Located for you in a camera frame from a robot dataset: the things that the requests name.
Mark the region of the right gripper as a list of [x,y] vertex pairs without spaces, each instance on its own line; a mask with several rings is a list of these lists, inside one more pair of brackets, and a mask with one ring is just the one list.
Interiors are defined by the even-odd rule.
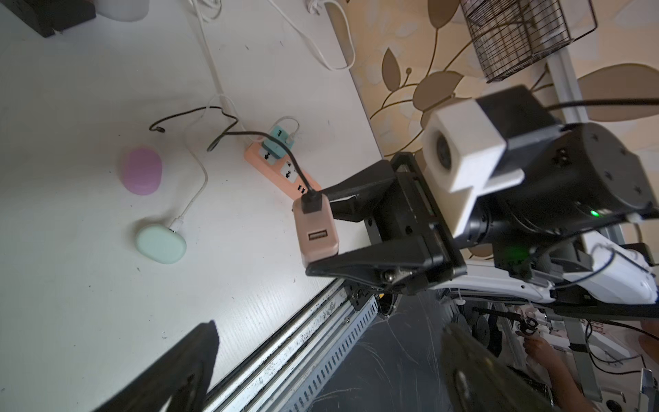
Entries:
[[638,156],[604,127],[569,125],[532,161],[524,181],[480,197],[464,234],[454,237],[415,157],[403,152],[321,191],[339,221],[379,231],[379,242],[308,264],[307,276],[340,278],[382,292],[414,295],[464,275],[459,252],[490,245],[498,269],[528,281],[595,268],[574,250],[587,233],[628,216],[658,216]]

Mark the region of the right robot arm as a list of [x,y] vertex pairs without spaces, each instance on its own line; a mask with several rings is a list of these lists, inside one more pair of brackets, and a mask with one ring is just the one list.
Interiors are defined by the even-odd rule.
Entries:
[[480,198],[454,235],[412,154],[377,162],[323,192],[333,218],[365,223],[369,245],[308,257],[305,272],[348,281],[354,300],[449,289],[573,317],[655,319],[651,255],[603,234],[658,216],[638,157],[600,125],[571,124],[530,172],[530,183]]

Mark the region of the mint earbud case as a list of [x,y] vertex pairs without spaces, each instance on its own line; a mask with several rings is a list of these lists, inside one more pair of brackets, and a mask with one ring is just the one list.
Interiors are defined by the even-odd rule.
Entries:
[[160,264],[175,264],[185,256],[185,239],[161,224],[141,228],[135,237],[140,254]]

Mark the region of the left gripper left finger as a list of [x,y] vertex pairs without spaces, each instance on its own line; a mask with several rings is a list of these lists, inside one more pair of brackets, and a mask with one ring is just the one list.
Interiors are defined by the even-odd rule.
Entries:
[[99,411],[201,411],[216,364],[216,323],[199,324]]

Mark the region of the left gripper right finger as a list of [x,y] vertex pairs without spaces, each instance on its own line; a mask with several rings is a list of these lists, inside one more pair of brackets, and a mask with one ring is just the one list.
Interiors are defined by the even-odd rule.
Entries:
[[457,324],[442,332],[441,372],[455,411],[556,411]]

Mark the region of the teal charger plug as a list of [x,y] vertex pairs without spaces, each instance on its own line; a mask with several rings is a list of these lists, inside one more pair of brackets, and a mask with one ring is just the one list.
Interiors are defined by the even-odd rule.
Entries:
[[284,129],[281,125],[275,125],[271,128],[269,135],[271,135],[272,138],[264,139],[262,147],[266,150],[269,161],[279,160],[287,154],[286,150],[283,149],[283,145],[288,149],[292,149],[293,134]]

